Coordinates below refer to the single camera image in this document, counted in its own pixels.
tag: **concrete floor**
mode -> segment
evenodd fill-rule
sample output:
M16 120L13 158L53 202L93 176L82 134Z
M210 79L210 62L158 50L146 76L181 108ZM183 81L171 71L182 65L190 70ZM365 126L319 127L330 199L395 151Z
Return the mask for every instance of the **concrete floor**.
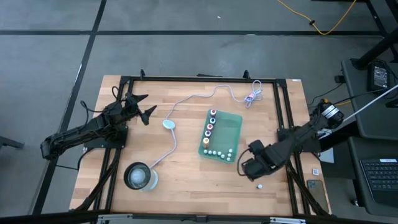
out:
M91 30L100 0L2 0L0 30ZM327 30L349 2L285 0ZM372 1L387 30L397 26L384 1ZM108 0L100 30L312 30L276 1ZM369 9L357 3L338 30L377 30ZM25 142L17 151L0 150L0 217L25 215L37 191L45 161L39 145L54 133L74 84L88 36L0 35L0 135ZM197 73L241 77L300 78L307 101L335 86L340 62L360 57L379 37L306 37L239 35L102 35L88 61L70 128L84 122L95 105L103 75L194 76ZM390 51L382 55L391 60ZM346 98L343 85L328 95ZM350 105L343 107L352 113ZM58 164L76 167L81 147L67 151ZM76 172L57 168L45 213L68 210ZM398 223L354 207L352 183L325 179L333 213L343 218ZM135 220L134 223L154 223Z

